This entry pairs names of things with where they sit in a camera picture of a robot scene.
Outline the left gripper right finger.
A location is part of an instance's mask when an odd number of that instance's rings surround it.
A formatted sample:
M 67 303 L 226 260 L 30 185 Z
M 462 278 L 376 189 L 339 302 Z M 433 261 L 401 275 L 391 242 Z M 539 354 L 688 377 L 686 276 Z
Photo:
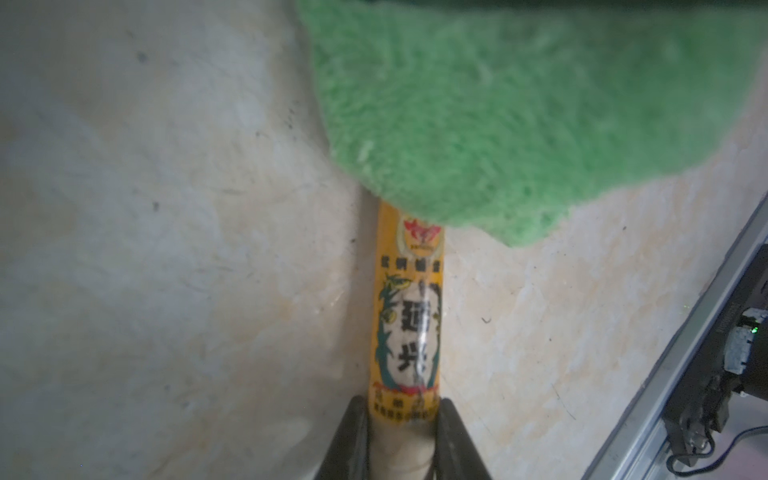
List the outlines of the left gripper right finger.
M 436 419 L 435 478 L 491 480 L 455 404 L 441 398 Z

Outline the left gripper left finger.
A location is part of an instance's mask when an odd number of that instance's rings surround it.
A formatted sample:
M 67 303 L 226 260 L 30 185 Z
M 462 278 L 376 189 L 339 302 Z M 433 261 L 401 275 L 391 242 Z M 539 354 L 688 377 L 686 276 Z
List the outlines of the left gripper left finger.
M 368 478 L 369 414 L 365 397 L 354 396 L 347 405 L 315 480 Z

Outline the sickle wooden handle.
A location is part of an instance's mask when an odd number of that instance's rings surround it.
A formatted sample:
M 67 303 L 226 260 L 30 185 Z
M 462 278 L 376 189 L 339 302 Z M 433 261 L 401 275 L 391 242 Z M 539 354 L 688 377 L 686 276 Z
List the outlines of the sickle wooden handle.
M 433 476 L 444 237 L 442 227 L 380 202 L 368 387 L 372 479 Z

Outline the green microfiber rag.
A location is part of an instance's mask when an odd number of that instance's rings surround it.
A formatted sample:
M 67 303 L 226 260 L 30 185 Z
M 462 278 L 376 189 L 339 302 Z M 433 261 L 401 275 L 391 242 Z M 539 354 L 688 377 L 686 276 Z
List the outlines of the green microfiber rag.
M 331 159 L 426 221 L 524 246 L 708 159 L 761 1 L 300 1 Z

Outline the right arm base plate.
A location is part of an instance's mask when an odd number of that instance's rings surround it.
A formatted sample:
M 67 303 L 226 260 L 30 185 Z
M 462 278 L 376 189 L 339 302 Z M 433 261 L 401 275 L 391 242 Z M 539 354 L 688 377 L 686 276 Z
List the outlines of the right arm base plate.
M 715 453 L 713 434 L 724 430 L 734 393 L 767 399 L 766 245 L 746 268 L 662 411 L 671 450 L 666 468 L 672 475 L 712 472 L 740 441 L 767 433 L 765 425 L 744 430 L 715 461 L 695 467 Z

